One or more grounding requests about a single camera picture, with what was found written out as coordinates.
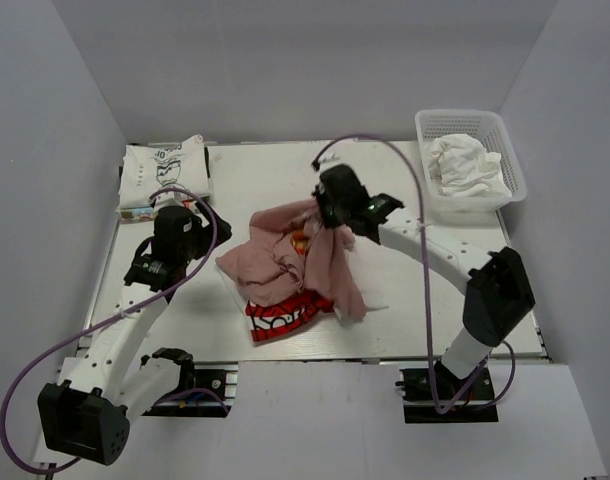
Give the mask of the pink t-shirt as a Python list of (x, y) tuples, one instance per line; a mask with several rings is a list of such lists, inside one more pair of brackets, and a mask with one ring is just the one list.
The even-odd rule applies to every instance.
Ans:
[(273, 306), (312, 290), (344, 316), (361, 320), (367, 306), (345, 254), (354, 243), (347, 228), (325, 228), (317, 202), (309, 199), (254, 213), (249, 239), (216, 265), (256, 305)]

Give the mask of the white red print t-shirt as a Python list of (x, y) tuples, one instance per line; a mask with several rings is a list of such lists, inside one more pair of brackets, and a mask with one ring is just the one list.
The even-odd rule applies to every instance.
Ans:
[[(359, 254), (359, 247), (353, 241), (345, 250), (345, 259), (353, 280), (365, 303), (367, 312), (389, 308), (380, 281), (371, 277), (366, 261)], [(334, 316), (340, 323), (351, 323), (353, 318), (344, 315), (331, 300), (325, 299), (313, 290), (296, 293), (283, 302), (260, 306), (251, 300), (244, 300), (237, 294), (239, 307), (249, 326), (254, 344), (263, 344), (293, 336), (309, 328), (323, 316)]]

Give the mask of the plain white t-shirt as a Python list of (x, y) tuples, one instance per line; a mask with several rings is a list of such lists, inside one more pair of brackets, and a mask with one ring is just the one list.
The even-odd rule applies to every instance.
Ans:
[(512, 195), (504, 182), (502, 155), (490, 152), (467, 134), (450, 134), (426, 143), (421, 153), (431, 180), (447, 197), (499, 197)]

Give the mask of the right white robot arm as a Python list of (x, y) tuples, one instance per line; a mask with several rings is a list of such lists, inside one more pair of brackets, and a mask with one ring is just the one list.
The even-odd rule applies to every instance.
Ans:
[(324, 225), (347, 226), (385, 248), (421, 263), (464, 295), (463, 327), (438, 360), (438, 390), (457, 399), (473, 385), (472, 372), (535, 306), (518, 252), (486, 251), (458, 240), (387, 194), (371, 196), (354, 170), (334, 166), (319, 176), (314, 197)]

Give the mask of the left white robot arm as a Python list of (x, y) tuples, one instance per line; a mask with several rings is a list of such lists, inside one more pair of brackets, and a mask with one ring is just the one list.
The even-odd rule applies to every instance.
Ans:
[(205, 259), (232, 236), (229, 223), (210, 208), (162, 208), (153, 234), (136, 249), (115, 307), (118, 319), (93, 335), (78, 364), (38, 397), (43, 438), (48, 449), (95, 463), (114, 463), (130, 428), (159, 400), (184, 399), (197, 385), (193, 357), (161, 347), (129, 371), (155, 321), (187, 279), (194, 260)]

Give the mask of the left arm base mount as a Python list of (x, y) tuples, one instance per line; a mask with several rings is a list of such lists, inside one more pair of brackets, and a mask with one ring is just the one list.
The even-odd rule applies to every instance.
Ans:
[(174, 392), (173, 400), (150, 408), (146, 417), (216, 418), (229, 414), (236, 394), (238, 366), (236, 364), (196, 364), (192, 389), (184, 387)]

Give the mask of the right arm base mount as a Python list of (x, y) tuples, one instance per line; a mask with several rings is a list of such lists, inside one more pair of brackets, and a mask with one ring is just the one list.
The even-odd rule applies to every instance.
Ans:
[(480, 375), (460, 399), (445, 414), (439, 414), (434, 406), (427, 368), (405, 368), (395, 383), (402, 395), (406, 424), (476, 424), (497, 423), (499, 416), (495, 405), (483, 406), (495, 397), (489, 369), (484, 367)]

